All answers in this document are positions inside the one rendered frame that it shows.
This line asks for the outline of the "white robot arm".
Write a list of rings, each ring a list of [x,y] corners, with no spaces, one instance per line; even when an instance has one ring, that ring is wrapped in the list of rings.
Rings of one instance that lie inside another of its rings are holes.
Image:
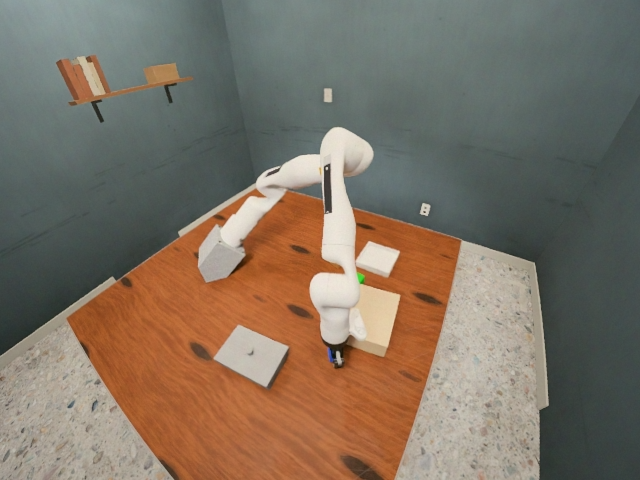
[[[367,338],[361,313],[353,308],[360,299],[355,267],[356,225],[343,177],[362,173],[372,159],[373,150],[365,140],[343,128],[334,128],[325,136],[320,155],[299,156],[264,172],[256,188],[266,198],[249,197],[221,229],[222,239],[238,248],[288,188],[299,189],[322,182],[322,258],[342,266],[345,274],[315,275],[310,283],[310,296],[322,315],[321,335],[331,344],[344,342],[349,334],[359,341]]]

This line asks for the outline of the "grey square sheet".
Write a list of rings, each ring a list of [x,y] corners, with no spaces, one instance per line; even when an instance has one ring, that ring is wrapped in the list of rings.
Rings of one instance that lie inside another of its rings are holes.
[[[213,359],[269,388],[288,351],[288,346],[238,325]]]

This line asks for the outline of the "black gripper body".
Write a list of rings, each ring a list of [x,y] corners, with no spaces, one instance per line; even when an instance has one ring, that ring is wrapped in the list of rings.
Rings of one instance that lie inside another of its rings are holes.
[[[332,350],[334,349],[333,353],[334,353],[334,355],[336,355],[336,351],[339,351],[339,352],[340,352],[340,354],[342,353],[341,348],[342,348],[342,347],[344,347],[344,346],[347,344],[347,342],[348,342],[348,340],[349,340],[349,336],[348,336],[348,338],[347,338],[344,342],[339,343],[339,344],[331,344],[331,343],[328,343],[327,341],[325,341],[325,340],[323,339],[322,335],[321,335],[321,339],[322,339],[322,342],[323,342],[327,347],[331,348]]]

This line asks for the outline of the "tan cardboard box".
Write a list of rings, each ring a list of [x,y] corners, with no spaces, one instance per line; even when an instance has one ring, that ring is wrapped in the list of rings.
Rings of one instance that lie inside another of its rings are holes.
[[[320,247],[320,251],[321,251],[321,257],[322,257],[322,247]],[[329,262],[329,261],[327,261],[327,262]],[[332,262],[329,262],[329,263],[330,263],[331,265],[333,265],[336,269],[341,267],[340,265],[338,265],[338,264],[336,264],[336,263],[332,263]]]

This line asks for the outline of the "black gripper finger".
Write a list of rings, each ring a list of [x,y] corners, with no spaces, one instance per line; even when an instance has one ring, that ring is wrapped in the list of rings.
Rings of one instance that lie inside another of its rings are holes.
[[[336,351],[336,355],[333,354],[331,348],[329,348],[329,350],[330,350],[331,358],[333,359],[333,363],[336,364],[336,367],[335,367],[335,364],[333,364],[334,368],[335,369],[343,368],[344,367],[344,362],[345,362],[345,360],[342,358],[343,357],[343,348],[341,348],[342,353],[340,354],[339,351]],[[337,359],[334,361],[336,356],[337,356]]]

